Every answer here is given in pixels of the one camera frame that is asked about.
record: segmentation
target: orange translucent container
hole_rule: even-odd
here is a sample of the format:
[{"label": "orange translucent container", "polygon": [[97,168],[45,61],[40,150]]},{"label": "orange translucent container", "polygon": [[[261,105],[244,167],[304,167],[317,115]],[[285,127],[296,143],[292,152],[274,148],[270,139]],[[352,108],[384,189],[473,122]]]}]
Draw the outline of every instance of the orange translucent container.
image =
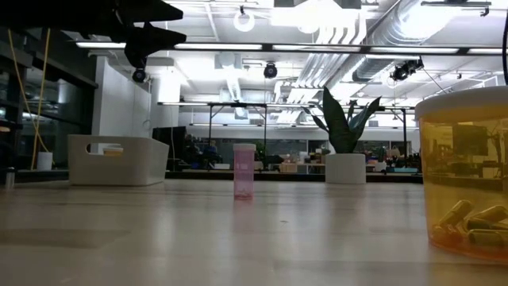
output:
[{"label": "orange translucent container", "polygon": [[508,87],[427,99],[416,116],[430,243],[508,262]]}]

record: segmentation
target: yellow cable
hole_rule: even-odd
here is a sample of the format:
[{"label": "yellow cable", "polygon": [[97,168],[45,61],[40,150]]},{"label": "yellow cable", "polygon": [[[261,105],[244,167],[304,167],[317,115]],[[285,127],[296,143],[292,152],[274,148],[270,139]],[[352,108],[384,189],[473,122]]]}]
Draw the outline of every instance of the yellow cable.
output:
[{"label": "yellow cable", "polygon": [[41,102],[41,100],[42,100],[42,93],[44,91],[44,78],[45,78],[45,72],[46,72],[46,63],[48,61],[48,46],[49,46],[50,30],[48,29],[48,36],[46,38],[46,50],[44,51],[44,63],[43,63],[44,66],[43,66],[42,83],[41,83],[41,89],[40,89],[39,110],[38,110],[38,114],[37,114],[37,125],[33,121],[32,112],[30,111],[29,103],[28,103],[28,100],[26,99],[25,89],[23,87],[23,82],[21,81],[21,77],[20,77],[20,73],[19,73],[19,68],[17,66],[16,52],[14,51],[13,36],[12,36],[12,33],[11,33],[10,29],[8,29],[7,32],[9,34],[10,51],[13,54],[14,69],[16,70],[17,82],[19,83],[19,87],[21,89],[21,95],[23,95],[23,99],[25,101],[26,110],[29,112],[30,118],[32,119],[31,121],[32,121],[33,128],[36,130],[36,136],[35,136],[35,139],[34,139],[34,142],[33,142],[34,152],[32,154],[32,168],[31,169],[33,170],[33,165],[34,165],[34,162],[35,162],[35,150],[36,150],[36,145],[37,145],[37,138],[39,139],[39,142],[40,142],[40,145],[42,146],[42,148],[44,148],[44,150],[46,152],[49,152],[48,148],[46,148],[46,145],[42,141],[42,138],[40,137],[40,134],[39,134],[39,117],[40,117],[40,108],[41,108],[41,103],[42,103]]}]

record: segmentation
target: ductwork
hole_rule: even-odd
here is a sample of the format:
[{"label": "ductwork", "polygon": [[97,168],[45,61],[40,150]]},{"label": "ductwork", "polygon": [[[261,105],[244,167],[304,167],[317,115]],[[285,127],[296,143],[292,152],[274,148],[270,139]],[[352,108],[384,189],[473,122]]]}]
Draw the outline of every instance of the ductwork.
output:
[{"label": "ductwork", "polygon": [[[422,6],[421,0],[402,0],[368,38],[368,44],[423,44],[448,24],[454,17],[454,11],[445,7]],[[333,88],[340,81],[368,82],[392,63],[393,60],[350,56],[328,85]]]},{"label": "ductwork", "polygon": [[[327,44],[359,44],[365,38],[366,33],[365,18],[360,13],[357,20],[350,22],[345,28],[320,29],[317,44],[323,44],[323,40]],[[347,58],[347,55],[311,54],[298,77],[297,85],[300,87],[323,87]]]},{"label": "ductwork", "polygon": [[[240,82],[238,81],[237,70],[234,67],[235,55],[232,52],[222,52],[219,55],[222,68],[227,73],[228,90],[231,94],[232,101],[241,101]],[[236,119],[248,119],[248,111],[245,108],[235,108]]]}]

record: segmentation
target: plant leaf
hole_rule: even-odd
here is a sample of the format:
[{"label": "plant leaf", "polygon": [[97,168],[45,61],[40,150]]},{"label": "plant leaf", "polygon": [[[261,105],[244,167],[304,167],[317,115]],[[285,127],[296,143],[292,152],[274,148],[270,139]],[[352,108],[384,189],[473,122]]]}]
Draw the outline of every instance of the plant leaf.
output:
[{"label": "plant leaf", "polygon": [[346,120],[344,110],[339,102],[330,94],[327,87],[325,87],[323,92],[323,109],[326,124],[329,128],[330,143],[332,143],[335,152],[352,152],[351,145],[353,145],[352,140],[354,137],[349,131],[348,121]]},{"label": "plant leaf", "polygon": [[355,102],[349,106],[348,110],[348,122],[351,120],[353,113],[355,112]]},{"label": "plant leaf", "polygon": [[314,120],[316,125],[319,126],[319,128],[321,128],[324,131],[329,133],[329,130],[326,127],[325,123],[323,123],[323,121],[321,121],[321,119],[318,116],[312,114],[308,108],[306,108],[306,107],[302,107],[302,108],[303,108],[303,111],[305,111],[305,113],[307,113],[308,115],[312,116],[312,119]]},{"label": "plant leaf", "polygon": [[355,140],[360,139],[362,133],[365,129],[365,124],[367,120],[378,110],[379,102],[381,101],[381,96],[371,102],[370,105],[366,106],[362,112],[360,112],[357,116],[351,119],[349,130],[355,134]]}]

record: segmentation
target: container lid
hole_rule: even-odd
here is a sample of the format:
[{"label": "container lid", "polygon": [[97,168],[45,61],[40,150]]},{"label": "container lid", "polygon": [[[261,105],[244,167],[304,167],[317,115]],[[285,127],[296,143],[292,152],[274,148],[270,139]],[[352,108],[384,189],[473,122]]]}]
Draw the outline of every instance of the container lid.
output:
[{"label": "container lid", "polygon": [[233,145],[234,151],[256,151],[256,145],[254,144],[235,144]]},{"label": "container lid", "polygon": [[434,96],[418,103],[414,112],[416,119],[419,119],[427,114],[446,110],[505,105],[508,105],[508,87],[483,87]]}]

